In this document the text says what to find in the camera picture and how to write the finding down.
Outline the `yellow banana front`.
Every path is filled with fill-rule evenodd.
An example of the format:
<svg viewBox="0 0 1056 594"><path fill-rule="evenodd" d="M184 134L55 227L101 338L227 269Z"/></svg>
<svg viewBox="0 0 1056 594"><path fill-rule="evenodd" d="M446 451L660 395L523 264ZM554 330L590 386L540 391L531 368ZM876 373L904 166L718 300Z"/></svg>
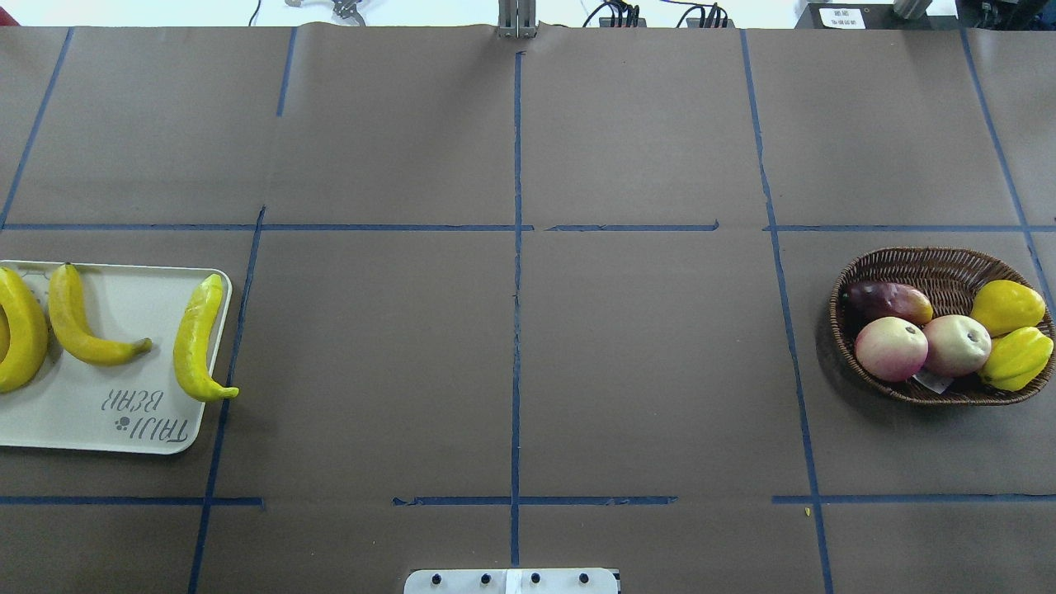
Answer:
<svg viewBox="0 0 1056 594"><path fill-rule="evenodd" d="M213 403L237 398L240 389L214 380L208 365L209 339L225 297L223 279L208 275L195 287L182 312L172 349L175 380L189 398Z"/></svg>

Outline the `yellow banana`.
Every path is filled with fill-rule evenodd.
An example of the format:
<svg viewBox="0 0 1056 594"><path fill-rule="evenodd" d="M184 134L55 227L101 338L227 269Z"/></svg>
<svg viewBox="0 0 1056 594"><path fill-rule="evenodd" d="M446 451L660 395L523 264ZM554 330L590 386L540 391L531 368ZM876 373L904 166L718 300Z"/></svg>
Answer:
<svg viewBox="0 0 1056 594"><path fill-rule="evenodd" d="M1036 327L1045 315L1044 298L1036 290L1011 280L992 280L974 295L969 317L1000 337L1018 328Z"/></svg>
<svg viewBox="0 0 1056 594"><path fill-rule="evenodd" d="M237 398L240 389L214 380L208 365L209 339L225 297L223 279L208 275L195 287L182 312L172 349L175 380L189 398L213 403Z"/></svg>
<svg viewBox="0 0 1056 594"><path fill-rule="evenodd" d="M60 346L79 361L95 367L117 367L150 352L153 342L109 341L98 337L87 320L83 281L72 263L60 264L49 279L48 315Z"/></svg>

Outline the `white bear tray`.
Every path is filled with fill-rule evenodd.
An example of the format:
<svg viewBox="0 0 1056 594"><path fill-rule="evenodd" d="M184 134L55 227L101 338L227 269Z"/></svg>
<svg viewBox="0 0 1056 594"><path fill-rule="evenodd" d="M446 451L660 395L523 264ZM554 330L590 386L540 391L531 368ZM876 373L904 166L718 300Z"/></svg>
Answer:
<svg viewBox="0 0 1056 594"><path fill-rule="evenodd" d="M205 405L173 371L173 344L192 292L211 268L78 264L92 331L111 341L147 337L135 361L95 367L57 341L33 380L4 394L4 446L178 454L199 435Z"/></svg>

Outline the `black label box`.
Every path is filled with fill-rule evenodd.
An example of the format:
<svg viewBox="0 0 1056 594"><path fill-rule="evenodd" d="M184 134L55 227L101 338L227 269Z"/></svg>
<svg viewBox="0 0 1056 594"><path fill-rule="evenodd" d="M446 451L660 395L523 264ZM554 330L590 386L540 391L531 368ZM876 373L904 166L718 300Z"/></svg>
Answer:
<svg viewBox="0 0 1056 594"><path fill-rule="evenodd" d="M807 2L796 30L897 30L908 22L890 3Z"/></svg>

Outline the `white garlic bulb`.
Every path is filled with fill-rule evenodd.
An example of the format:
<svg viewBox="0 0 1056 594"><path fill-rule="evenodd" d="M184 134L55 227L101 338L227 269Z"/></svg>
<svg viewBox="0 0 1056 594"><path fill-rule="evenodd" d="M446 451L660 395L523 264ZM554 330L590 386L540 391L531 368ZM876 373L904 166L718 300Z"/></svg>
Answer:
<svg viewBox="0 0 1056 594"><path fill-rule="evenodd" d="M991 335L969 316L940 316L922 331L928 342L924 368L934 375L963 377L987 364L992 352Z"/></svg>

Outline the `yellow banana back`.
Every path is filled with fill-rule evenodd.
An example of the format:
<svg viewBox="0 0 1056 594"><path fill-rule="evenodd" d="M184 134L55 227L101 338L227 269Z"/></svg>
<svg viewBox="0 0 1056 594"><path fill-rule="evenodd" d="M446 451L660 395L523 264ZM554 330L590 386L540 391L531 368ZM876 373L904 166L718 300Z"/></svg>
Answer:
<svg viewBox="0 0 1056 594"><path fill-rule="evenodd" d="M969 317L1000 337L1018 328L1036 327L1045 315L1044 298L1036 290L1011 280L992 280L974 295Z"/></svg>

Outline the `yellow star fruit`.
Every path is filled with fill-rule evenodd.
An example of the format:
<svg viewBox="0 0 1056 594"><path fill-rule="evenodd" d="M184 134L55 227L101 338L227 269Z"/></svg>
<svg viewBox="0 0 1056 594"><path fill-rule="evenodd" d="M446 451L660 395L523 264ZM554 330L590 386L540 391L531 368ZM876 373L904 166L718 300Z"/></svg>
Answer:
<svg viewBox="0 0 1056 594"><path fill-rule="evenodd" d="M995 389L1020 390L1044 371L1053 349L1053 339L1039 328L1016 328L992 340L988 360L977 375Z"/></svg>

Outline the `aluminium frame post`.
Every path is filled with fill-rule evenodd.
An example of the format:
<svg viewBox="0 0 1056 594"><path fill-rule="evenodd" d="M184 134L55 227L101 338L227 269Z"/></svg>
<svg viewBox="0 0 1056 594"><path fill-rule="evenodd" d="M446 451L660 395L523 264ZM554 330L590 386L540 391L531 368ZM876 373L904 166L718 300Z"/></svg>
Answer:
<svg viewBox="0 0 1056 594"><path fill-rule="evenodd" d="M501 39L532 39L536 37L536 0L499 0L497 7L497 36Z"/></svg>

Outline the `white pedestal base plate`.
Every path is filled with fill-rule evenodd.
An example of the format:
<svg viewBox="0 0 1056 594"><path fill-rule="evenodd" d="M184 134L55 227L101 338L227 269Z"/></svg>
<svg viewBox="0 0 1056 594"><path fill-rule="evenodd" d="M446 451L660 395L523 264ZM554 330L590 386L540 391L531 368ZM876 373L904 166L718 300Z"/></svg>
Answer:
<svg viewBox="0 0 1056 594"><path fill-rule="evenodd" d="M609 568L495 568L417 570L404 593L621 593L619 573Z"/></svg>

